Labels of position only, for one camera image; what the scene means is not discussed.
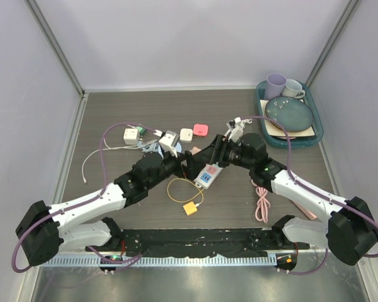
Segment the white charger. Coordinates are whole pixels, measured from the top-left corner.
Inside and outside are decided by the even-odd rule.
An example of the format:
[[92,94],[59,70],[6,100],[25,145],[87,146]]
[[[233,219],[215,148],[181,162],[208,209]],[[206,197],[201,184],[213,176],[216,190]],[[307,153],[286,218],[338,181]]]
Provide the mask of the white charger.
[[193,140],[193,130],[191,128],[182,128],[180,130],[180,141],[190,143]]

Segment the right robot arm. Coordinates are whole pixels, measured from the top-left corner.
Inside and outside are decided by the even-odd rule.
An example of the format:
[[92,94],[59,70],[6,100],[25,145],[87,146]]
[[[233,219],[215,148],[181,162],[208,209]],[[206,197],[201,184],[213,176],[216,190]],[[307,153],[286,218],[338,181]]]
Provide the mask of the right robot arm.
[[287,248],[293,242],[309,243],[328,249],[338,260],[353,266],[368,256],[378,242],[378,224],[364,200],[358,197],[347,200],[297,177],[288,166],[268,155],[258,134],[245,134],[240,143],[217,135],[209,146],[192,157],[198,164],[247,169],[255,184],[317,216],[317,221],[288,218],[272,232],[272,241],[278,248]]

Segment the pink cube socket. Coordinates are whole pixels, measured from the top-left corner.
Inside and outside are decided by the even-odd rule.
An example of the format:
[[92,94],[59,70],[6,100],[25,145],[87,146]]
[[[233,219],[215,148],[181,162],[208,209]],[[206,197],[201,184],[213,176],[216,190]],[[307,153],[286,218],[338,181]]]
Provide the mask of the pink cube socket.
[[201,152],[201,151],[202,151],[201,148],[193,147],[193,148],[190,150],[190,153],[191,153],[192,155],[195,155],[195,154],[197,154],[197,153],[199,153],[199,152]]

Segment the white multicolour power strip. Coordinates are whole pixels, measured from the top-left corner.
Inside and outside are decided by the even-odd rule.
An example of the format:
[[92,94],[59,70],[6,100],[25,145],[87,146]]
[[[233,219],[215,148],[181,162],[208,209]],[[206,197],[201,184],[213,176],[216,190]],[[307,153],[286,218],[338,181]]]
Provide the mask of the white multicolour power strip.
[[206,164],[194,180],[196,187],[208,189],[222,170],[223,168],[219,167],[217,164]]

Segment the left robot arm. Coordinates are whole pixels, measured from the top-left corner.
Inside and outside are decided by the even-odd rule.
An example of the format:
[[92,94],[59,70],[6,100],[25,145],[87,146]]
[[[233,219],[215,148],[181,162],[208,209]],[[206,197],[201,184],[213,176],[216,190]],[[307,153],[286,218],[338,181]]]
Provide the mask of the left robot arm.
[[29,267],[38,266],[55,256],[66,242],[62,233],[103,213],[121,210],[138,203],[148,192],[169,178],[196,176],[207,161],[200,154],[185,152],[178,156],[149,152],[132,166],[132,169],[113,182],[91,194],[66,203],[49,206],[44,201],[33,203],[15,233],[18,243],[13,252],[11,265],[15,272],[18,250],[24,251]]

